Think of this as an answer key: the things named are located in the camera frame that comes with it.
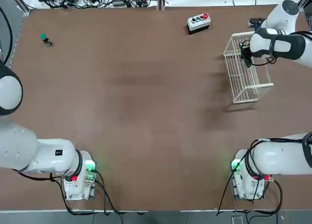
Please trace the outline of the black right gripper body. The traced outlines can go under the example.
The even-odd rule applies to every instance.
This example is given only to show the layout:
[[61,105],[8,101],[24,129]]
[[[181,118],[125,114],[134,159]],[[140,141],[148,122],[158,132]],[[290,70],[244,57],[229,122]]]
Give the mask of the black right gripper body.
[[252,53],[250,50],[250,41],[244,40],[240,42],[240,52],[241,58],[244,60],[245,63],[252,63]]

